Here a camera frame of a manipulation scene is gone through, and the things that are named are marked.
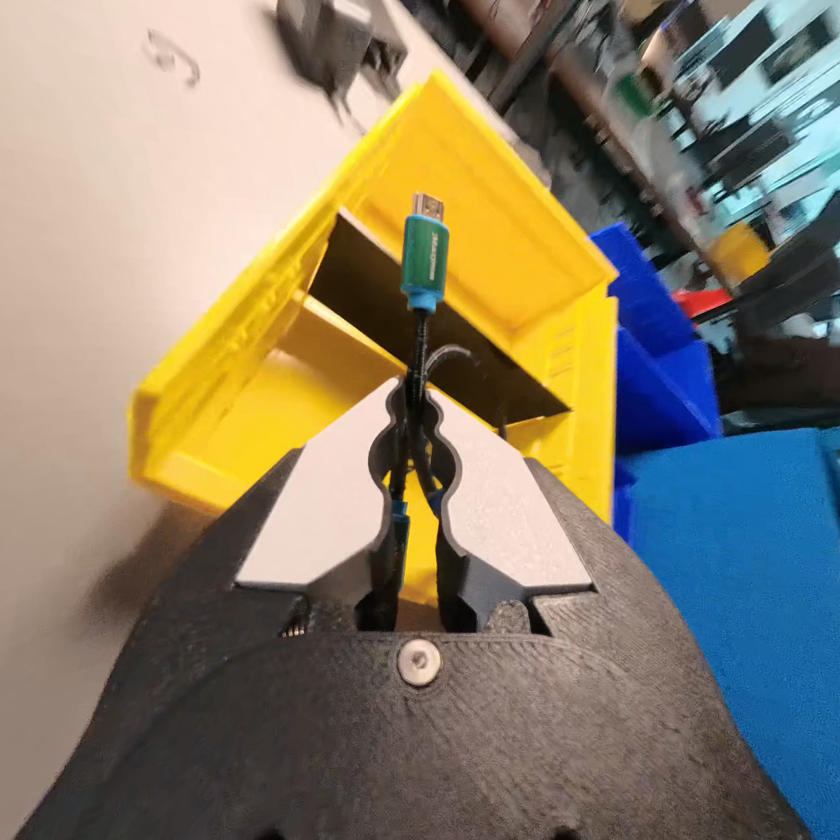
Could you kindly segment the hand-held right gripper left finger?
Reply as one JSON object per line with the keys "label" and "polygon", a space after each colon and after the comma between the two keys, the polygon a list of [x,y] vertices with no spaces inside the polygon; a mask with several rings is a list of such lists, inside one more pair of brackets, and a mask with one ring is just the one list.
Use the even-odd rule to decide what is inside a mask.
{"label": "hand-held right gripper left finger", "polygon": [[403,381],[393,377],[312,437],[245,555],[235,582],[358,604],[395,568],[392,496]]}

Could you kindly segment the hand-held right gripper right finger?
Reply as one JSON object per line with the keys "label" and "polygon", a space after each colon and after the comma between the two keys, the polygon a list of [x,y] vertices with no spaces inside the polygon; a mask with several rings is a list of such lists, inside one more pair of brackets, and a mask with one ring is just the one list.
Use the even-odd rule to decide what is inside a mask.
{"label": "hand-held right gripper right finger", "polygon": [[437,603],[449,632],[484,628],[504,602],[593,592],[595,584],[531,472],[506,440],[427,391],[427,495],[438,520]]}

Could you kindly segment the large yellow plastic bin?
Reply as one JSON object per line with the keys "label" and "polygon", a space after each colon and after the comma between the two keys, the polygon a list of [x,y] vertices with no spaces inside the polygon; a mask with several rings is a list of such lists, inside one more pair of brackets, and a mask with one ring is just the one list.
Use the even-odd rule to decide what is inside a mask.
{"label": "large yellow plastic bin", "polygon": [[[414,316],[404,364],[309,288],[341,208],[399,259]],[[394,536],[412,503],[415,547],[436,565],[439,488],[427,391],[456,344],[431,351],[446,302],[569,411],[497,425],[611,523],[616,402],[616,270],[511,147],[441,73],[403,94],[301,213],[253,259],[149,373],[129,409],[129,475],[194,509],[231,508],[282,456],[373,390],[402,380],[398,461],[386,478]]]}

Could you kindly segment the black bin divider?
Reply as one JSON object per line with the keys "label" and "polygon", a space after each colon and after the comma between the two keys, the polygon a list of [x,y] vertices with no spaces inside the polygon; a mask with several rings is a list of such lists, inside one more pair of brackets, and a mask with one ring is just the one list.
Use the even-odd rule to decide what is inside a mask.
{"label": "black bin divider", "polygon": [[[415,324],[401,292],[399,259],[349,210],[341,208],[309,292],[400,362],[411,361]],[[449,344],[474,362],[441,363],[430,382],[492,425],[567,413],[569,407],[448,303],[437,305],[429,328],[431,351]]]}

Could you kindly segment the red plastic bin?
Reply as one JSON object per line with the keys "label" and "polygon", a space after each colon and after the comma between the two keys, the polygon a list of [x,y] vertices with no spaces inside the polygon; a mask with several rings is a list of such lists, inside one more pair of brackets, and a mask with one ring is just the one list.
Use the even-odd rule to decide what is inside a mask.
{"label": "red plastic bin", "polygon": [[732,297],[724,289],[685,290],[677,289],[671,297],[684,315],[690,319],[697,319],[706,313],[717,310],[732,302]]}

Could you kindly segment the grey power station with display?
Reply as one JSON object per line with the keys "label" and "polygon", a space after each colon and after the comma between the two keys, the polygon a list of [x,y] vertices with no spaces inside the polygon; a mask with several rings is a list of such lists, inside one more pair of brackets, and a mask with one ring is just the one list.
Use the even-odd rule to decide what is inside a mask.
{"label": "grey power station with display", "polygon": [[277,1],[276,21],[303,76],[345,102],[358,76],[390,102],[407,47],[383,1]]}

